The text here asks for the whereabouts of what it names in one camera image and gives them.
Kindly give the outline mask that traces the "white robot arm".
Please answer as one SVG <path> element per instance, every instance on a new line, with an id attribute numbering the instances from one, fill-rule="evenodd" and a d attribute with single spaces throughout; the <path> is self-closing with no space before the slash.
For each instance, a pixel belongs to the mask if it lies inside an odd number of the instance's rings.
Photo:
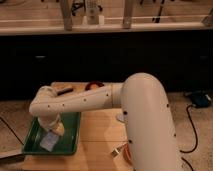
<path id="1" fill-rule="evenodd" d="M 151 74 L 136 73 L 122 83 L 65 96 L 43 86 L 29 112 L 50 130 L 61 113 L 112 108 L 122 110 L 134 171 L 183 171 L 168 98 Z"/>

